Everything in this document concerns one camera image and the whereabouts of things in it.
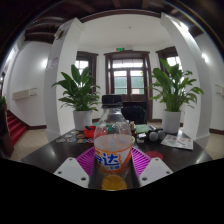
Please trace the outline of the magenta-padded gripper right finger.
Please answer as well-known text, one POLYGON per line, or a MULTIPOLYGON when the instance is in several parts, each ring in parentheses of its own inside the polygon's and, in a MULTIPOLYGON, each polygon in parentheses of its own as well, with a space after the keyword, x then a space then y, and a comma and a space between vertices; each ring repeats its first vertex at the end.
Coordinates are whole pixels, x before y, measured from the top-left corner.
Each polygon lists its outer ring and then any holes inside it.
POLYGON ((132 162, 140 187, 173 173, 159 157, 151 158, 137 148, 132 148, 132 162))

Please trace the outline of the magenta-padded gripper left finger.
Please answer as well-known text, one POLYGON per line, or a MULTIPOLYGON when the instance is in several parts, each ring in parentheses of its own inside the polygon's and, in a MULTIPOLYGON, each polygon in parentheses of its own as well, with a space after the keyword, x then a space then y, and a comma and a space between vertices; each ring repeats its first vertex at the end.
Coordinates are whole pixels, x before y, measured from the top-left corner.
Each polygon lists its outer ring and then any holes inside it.
POLYGON ((94 148, 77 158, 68 157, 54 174, 84 188, 101 188, 102 176, 97 171, 94 148))

